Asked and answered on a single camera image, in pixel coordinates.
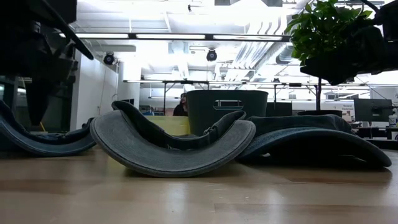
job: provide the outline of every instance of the wooden table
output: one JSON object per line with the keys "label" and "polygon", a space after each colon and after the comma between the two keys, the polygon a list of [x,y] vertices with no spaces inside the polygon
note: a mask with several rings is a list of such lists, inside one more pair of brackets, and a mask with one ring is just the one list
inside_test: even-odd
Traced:
{"label": "wooden table", "polygon": [[398,152],[377,171],[244,166],[196,178],[126,170],[100,149],[1,159],[1,224],[398,223]]}

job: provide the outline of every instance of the green plant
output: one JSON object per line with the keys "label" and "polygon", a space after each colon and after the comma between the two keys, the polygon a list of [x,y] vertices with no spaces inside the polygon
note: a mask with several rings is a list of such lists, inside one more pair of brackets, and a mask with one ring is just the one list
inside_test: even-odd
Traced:
{"label": "green plant", "polygon": [[[344,29],[355,19],[367,19],[371,11],[336,7],[338,0],[317,1],[314,9],[307,3],[305,10],[292,16],[285,34],[291,31],[294,46],[293,58],[305,65],[308,58],[331,52],[344,43]],[[320,110],[322,80],[318,80],[317,110]]]}

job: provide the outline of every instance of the security camera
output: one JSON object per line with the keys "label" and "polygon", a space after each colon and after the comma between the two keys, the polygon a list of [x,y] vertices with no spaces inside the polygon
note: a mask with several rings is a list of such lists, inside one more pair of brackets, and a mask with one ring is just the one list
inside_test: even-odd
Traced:
{"label": "security camera", "polygon": [[114,56],[113,52],[107,52],[105,57],[104,57],[104,63],[106,65],[114,65],[115,63],[117,63],[118,60],[116,59],[116,57]]}
{"label": "security camera", "polygon": [[210,49],[209,52],[207,53],[207,61],[209,62],[214,62],[217,60],[217,53],[215,49]]}

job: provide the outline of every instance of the person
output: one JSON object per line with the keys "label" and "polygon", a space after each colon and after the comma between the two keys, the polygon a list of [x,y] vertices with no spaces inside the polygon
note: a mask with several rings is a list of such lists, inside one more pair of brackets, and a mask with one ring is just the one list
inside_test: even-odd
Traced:
{"label": "person", "polygon": [[187,94],[181,94],[180,104],[174,108],[173,116],[188,116]]}

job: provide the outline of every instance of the computer monitor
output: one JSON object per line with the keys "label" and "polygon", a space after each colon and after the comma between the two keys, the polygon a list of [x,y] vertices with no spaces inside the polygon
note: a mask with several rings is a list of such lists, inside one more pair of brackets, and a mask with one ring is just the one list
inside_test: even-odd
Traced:
{"label": "computer monitor", "polygon": [[385,121],[392,115],[392,101],[383,99],[354,99],[356,121]]}
{"label": "computer monitor", "polygon": [[273,116],[292,116],[293,115],[293,107],[292,103],[267,103],[267,117]]}

